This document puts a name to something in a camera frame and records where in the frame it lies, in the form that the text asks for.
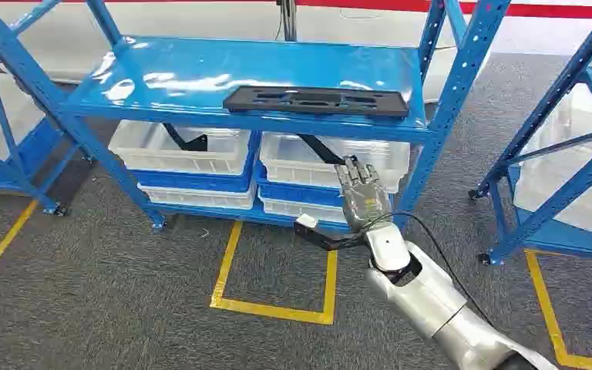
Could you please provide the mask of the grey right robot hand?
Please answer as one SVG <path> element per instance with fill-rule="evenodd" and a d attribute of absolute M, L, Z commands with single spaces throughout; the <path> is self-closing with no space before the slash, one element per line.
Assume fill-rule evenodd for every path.
<path fill-rule="evenodd" d="M 359 232 L 367 224 L 392 211 L 389 193 L 376 169 L 355 156 L 344 156 L 335 164 L 343 198 L 343 213 L 350 229 Z"/>

